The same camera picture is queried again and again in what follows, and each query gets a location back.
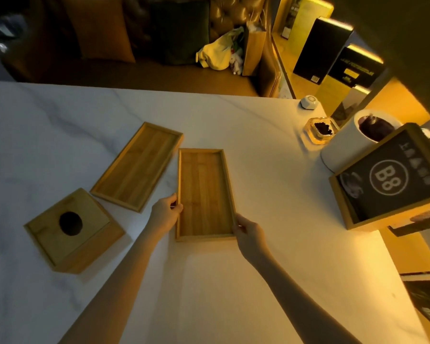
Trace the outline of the person's right hand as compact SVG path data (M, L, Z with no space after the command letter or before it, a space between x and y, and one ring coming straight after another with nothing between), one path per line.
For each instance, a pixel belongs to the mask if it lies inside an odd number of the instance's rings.
M254 268L271 259L264 230L258 223L248 219L247 234L235 237L241 254Z

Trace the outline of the bamboo tray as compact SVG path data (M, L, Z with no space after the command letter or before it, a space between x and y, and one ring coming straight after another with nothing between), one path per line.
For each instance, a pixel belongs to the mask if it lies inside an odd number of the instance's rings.
M224 150L180 148L177 242L234 239L236 208Z
M183 139L182 132L143 122L90 193L142 213Z

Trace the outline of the person's left forearm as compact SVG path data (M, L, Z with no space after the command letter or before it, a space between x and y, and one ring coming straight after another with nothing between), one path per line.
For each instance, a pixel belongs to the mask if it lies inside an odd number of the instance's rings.
M119 344L150 257L169 230L163 226L145 226L58 344Z

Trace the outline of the bamboo tissue box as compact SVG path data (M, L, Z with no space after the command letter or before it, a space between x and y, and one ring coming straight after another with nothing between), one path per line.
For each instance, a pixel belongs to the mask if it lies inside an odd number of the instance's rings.
M80 274L126 232L79 188L24 225L54 272Z

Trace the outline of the white cylindrical bin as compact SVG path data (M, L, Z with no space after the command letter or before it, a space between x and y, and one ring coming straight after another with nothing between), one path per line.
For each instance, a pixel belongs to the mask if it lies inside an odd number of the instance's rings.
M396 117L380 110L362 109L356 112L321 150L322 162L330 171L337 173L363 151L378 144L377 140L370 138L360 129L361 123L370 115L387 122L394 131L403 125Z

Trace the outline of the brown leather sofa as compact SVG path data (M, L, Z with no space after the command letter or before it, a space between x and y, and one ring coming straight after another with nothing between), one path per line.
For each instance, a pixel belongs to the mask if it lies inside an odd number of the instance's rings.
M252 78L234 75L230 68L202 68L199 63L163 64L150 15L150 5L163 1L194 0L122 0L135 63L83 59L61 0L30 0L28 30L1 55L1 62L19 82L277 97L281 73L271 44L269 0L209 0L209 44L235 28L245 30L250 21L266 28L262 57Z

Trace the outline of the white call button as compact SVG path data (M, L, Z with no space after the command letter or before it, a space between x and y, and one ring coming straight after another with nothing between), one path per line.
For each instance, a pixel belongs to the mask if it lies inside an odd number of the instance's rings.
M319 100L312 95L306 95L299 103L301 107L306 110L315 110L320 104Z

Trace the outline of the white plush toy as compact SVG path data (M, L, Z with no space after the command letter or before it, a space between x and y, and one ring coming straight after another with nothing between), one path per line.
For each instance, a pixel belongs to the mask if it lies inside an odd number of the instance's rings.
M231 48L231 57L229 61L229 66L231 69L231 72L234 75L242 75L243 71L243 49L240 48L237 51L234 50L234 48Z

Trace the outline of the wooden framed black sign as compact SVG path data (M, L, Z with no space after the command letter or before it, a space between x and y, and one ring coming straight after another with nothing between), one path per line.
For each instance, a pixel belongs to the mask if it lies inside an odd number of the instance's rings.
M388 228L401 237L430 229L430 139L406 123L330 178L345 228Z

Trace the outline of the pale yellow plastic bag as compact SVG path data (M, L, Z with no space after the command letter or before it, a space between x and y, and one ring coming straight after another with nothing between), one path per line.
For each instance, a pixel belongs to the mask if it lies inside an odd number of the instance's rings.
M241 48L239 41L243 40L243 34L243 27L235 28L213 43L205 45L196 53L196 63L199 63L202 68L211 68L213 70L230 68L231 48L234 48L235 51Z

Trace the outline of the black bin liner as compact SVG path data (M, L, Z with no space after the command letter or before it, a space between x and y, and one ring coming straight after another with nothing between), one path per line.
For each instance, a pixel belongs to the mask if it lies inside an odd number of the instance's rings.
M395 130L390 122L372 114L361 117L358 126L363 135L375 142L383 140Z

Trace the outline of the brown paper bag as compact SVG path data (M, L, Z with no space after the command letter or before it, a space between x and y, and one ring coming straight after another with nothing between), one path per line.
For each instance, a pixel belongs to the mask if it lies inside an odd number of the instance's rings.
M244 32L243 43L243 76L252 76L256 74L267 32L265 28L258 22L247 22Z

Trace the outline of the dark green cushion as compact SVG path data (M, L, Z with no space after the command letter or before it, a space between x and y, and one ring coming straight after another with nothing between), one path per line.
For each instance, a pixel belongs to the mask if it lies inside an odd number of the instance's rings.
M163 1L150 5L155 28L153 40L163 64L196 63L196 54L210 43L209 14L209 0Z

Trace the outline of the tall black box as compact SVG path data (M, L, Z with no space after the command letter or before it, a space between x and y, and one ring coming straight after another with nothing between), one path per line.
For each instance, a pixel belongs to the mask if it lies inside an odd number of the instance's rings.
M353 31L352 25L332 18L316 19L293 74L320 85Z

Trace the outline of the black box with yellow label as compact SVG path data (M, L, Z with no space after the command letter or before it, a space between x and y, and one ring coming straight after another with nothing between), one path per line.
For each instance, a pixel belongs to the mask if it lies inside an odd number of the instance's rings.
M383 59L355 44L345 46L330 69L328 76L354 87L370 88L384 72Z

